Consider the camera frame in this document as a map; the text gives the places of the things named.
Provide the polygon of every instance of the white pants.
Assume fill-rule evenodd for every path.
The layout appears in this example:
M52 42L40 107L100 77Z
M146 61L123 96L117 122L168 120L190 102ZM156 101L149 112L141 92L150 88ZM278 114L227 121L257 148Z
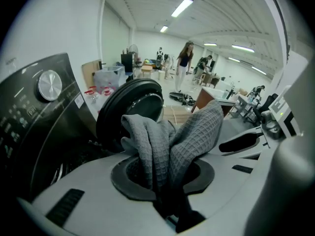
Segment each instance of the white pants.
M170 63L169 63L169 61L166 61L164 63L164 71L165 71L165 78L166 79L168 78L168 75L169 75L169 67L170 67Z
M176 92L179 92L181 90L181 84L184 81L184 77L186 75L186 70L187 70L187 68L183 67L181 65L178 68L179 75L176 75L176 78L175 78L175 91Z

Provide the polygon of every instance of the washing machine door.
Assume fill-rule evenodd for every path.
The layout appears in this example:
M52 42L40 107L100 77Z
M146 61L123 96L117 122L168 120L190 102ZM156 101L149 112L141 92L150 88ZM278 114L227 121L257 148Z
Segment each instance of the washing machine door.
M124 149L120 140L129 136L121 125L123 115L141 115L158 121L162 116L162 88L152 79L136 79L115 91L99 112L96 134L103 147L112 152Z

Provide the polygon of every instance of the woman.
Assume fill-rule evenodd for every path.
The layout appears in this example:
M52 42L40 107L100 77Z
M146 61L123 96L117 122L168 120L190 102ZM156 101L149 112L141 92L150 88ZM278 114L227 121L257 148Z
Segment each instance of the woman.
M191 66L191 60L193 56L193 43L191 41L187 42L178 56L177 68L176 68L176 78L175 78L175 91L181 92L181 84L184 81L186 71L188 72Z

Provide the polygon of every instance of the black cabinet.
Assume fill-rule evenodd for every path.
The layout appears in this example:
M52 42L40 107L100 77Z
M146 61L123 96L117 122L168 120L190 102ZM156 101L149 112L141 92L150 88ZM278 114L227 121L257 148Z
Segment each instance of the black cabinet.
M125 72L132 72L134 64L134 54L121 54L122 64L125 66Z

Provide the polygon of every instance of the gray towel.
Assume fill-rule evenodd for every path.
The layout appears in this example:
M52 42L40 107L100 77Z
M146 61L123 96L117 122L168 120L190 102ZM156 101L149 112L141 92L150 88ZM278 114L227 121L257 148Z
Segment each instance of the gray towel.
M125 150L138 151L148 189L159 192L166 184L176 189L193 159L215 146L222 121L216 100L191 115L177 131L166 120L156 123L140 115L124 115L122 125L130 138L123 137L121 143Z

